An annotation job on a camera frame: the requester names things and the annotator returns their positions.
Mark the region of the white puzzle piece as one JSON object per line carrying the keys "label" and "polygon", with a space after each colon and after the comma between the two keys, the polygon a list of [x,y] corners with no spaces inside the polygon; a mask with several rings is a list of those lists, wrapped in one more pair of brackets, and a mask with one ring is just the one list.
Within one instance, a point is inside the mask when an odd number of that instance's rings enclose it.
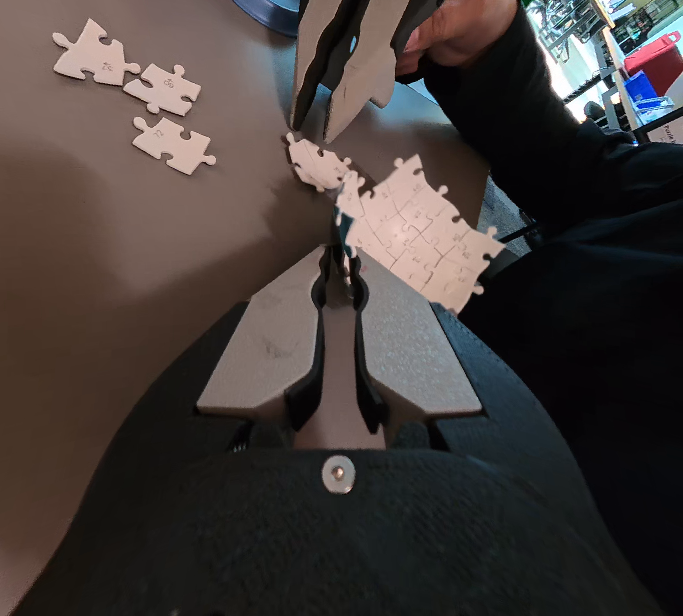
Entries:
{"label": "white puzzle piece", "polygon": [[95,82],[119,87],[124,85],[126,72],[141,73],[139,64],[125,62],[121,42],[112,40],[106,45],[101,41],[104,38],[107,38],[106,30],[91,18],[75,43],[62,33],[54,32],[53,42],[66,51],[53,66],[53,71],[79,80],[85,79],[84,72],[90,72]]}
{"label": "white puzzle piece", "polygon": [[290,161],[295,174],[304,183],[313,186],[317,192],[328,190],[328,182],[324,165],[320,162],[319,148],[313,143],[302,139],[297,141],[292,132],[286,134]]}
{"label": "white puzzle piece", "polygon": [[150,64],[140,78],[127,83],[122,90],[146,102],[147,110],[154,115],[164,110],[173,115],[185,116],[197,100],[201,85],[186,80],[184,72],[182,65],[174,65],[171,73]]}
{"label": "white puzzle piece", "polygon": [[156,159],[169,155],[166,165],[184,175],[192,175],[200,164],[212,166],[217,162],[214,156],[206,154],[210,143],[208,136],[192,131],[189,138],[185,139],[182,137],[183,126],[167,118],[162,118],[150,127],[144,118],[136,116],[132,125],[141,132],[132,141],[136,148]]}
{"label": "white puzzle piece", "polygon": [[318,192],[337,190],[350,169],[352,159],[340,158],[334,152],[317,149],[312,152],[313,180]]}

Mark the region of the person's dark-clothed torso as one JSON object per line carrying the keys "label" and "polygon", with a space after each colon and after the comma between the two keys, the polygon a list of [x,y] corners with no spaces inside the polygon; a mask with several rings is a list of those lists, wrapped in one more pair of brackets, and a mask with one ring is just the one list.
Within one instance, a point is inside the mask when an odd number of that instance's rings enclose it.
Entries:
{"label": "person's dark-clothed torso", "polygon": [[461,320],[534,392],[610,533],[682,614],[682,148],[582,126],[492,166],[548,231]]}

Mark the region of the red container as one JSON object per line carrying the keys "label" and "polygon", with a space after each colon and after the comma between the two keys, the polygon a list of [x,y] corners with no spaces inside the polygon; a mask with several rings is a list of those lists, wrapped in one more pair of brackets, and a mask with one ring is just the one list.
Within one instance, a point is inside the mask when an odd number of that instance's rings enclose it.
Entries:
{"label": "red container", "polygon": [[624,68],[629,76],[643,72],[657,96],[663,96],[682,73],[682,54],[677,45],[682,36],[670,32],[644,45],[625,57]]}

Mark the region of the blue crate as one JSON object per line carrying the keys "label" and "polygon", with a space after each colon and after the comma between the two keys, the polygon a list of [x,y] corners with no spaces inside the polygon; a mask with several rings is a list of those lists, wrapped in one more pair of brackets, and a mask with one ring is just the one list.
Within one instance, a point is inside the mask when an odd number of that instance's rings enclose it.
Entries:
{"label": "blue crate", "polygon": [[673,101],[667,96],[657,94],[643,70],[626,79],[624,87],[640,125],[652,123],[675,110]]}

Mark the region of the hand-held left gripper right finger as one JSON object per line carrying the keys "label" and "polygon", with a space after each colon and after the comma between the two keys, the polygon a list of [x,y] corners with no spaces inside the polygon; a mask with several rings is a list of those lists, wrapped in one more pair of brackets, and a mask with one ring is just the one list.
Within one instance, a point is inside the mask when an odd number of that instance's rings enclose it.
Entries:
{"label": "hand-held left gripper right finger", "polygon": [[350,261],[356,399],[370,433],[482,413],[428,300],[362,249]]}

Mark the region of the person's right hand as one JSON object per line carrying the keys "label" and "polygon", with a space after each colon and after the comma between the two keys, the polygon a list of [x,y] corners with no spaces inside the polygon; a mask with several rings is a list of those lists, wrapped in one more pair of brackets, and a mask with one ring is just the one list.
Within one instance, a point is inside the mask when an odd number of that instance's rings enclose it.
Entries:
{"label": "person's right hand", "polygon": [[444,67],[473,64],[508,30],[519,6],[519,0],[444,0],[410,35],[396,77],[414,74],[424,56]]}

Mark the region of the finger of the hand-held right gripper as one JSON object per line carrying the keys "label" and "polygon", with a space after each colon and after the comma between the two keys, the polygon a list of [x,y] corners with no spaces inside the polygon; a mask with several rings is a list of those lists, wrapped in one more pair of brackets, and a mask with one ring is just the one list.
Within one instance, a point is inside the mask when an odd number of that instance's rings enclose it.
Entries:
{"label": "finger of the hand-held right gripper", "polygon": [[298,25],[290,128],[297,132],[329,65],[344,0],[309,0]]}
{"label": "finger of the hand-held right gripper", "polygon": [[323,140],[332,142],[371,101],[388,104],[395,86],[396,53],[391,41],[410,0],[369,0],[360,22],[332,57],[324,82],[331,95]]}

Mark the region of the partly built puzzle ball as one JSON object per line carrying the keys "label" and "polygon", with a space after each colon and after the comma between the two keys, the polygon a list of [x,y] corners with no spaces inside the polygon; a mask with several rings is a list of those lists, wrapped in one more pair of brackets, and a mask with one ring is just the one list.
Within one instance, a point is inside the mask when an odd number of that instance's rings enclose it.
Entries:
{"label": "partly built puzzle ball", "polygon": [[335,210],[346,257],[370,256],[458,315],[471,296],[483,293],[480,276],[505,246],[496,227],[471,227],[447,200],[448,188],[427,182],[418,155],[396,159],[394,167],[364,193],[356,171],[341,179]]}

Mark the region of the person's right forearm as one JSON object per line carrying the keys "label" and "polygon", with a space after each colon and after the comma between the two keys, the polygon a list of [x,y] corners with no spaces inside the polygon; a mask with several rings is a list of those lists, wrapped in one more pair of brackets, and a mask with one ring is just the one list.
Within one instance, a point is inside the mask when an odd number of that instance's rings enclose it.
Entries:
{"label": "person's right forearm", "polygon": [[473,64],[425,56],[420,66],[440,108],[545,239],[601,224],[682,247],[682,146],[635,144],[577,122],[552,90],[522,8]]}

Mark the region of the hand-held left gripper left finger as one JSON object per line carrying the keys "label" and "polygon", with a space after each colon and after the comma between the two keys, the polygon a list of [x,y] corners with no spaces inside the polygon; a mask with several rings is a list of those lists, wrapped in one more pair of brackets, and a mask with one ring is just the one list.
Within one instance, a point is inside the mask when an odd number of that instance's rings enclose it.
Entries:
{"label": "hand-held left gripper left finger", "polygon": [[320,405],[329,249],[318,246],[252,296],[198,411],[299,431]]}

